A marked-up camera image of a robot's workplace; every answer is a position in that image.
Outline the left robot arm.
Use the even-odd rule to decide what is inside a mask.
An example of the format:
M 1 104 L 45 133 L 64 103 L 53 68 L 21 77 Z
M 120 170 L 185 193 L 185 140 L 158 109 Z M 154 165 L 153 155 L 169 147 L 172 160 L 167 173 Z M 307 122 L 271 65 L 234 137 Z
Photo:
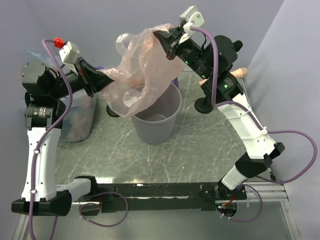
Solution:
M 26 93 L 25 120 L 28 136 L 28 165 L 23 191 L 11 203 L 11 211 L 31 216 L 66 216 L 73 202 L 81 197 L 95 200 L 99 188 L 94 176 L 78 176 L 71 183 L 56 186 L 54 168 L 65 111 L 70 107 L 62 98 L 84 90 L 93 97 L 113 80 L 82 57 L 75 71 L 58 73 L 39 59 L 21 69 Z

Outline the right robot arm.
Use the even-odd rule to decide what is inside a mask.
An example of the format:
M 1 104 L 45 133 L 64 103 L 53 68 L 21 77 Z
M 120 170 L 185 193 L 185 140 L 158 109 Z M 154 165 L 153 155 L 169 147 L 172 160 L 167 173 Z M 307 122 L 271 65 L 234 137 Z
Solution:
M 203 101 L 210 101 L 226 117 L 245 146 L 245 153 L 219 180 L 215 189 L 220 197 L 230 199 L 240 184 L 266 171 L 285 146 L 275 142 L 266 127 L 261 126 L 244 88 L 231 73 L 243 43 L 217 35 L 207 47 L 201 47 L 190 38 L 180 42 L 184 33 L 183 28 L 177 26 L 168 31 L 156 30 L 153 34 L 168 60 L 178 57 L 203 80 L 200 85 L 205 94 Z

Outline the pink plastic trash bag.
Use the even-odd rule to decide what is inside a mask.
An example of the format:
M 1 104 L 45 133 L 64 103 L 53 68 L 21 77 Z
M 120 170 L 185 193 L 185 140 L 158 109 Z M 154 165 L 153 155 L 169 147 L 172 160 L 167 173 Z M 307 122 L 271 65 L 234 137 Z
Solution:
M 122 56 L 116 68 L 101 72 L 113 82 L 102 89 L 110 109 L 122 118 L 147 109 L 167 90 L 184 70 L 179 58 L 168 60 L 155 31 L 168 33 L 170 23 L 146 28 L 139 34 L 123 33 L 115 41 Z

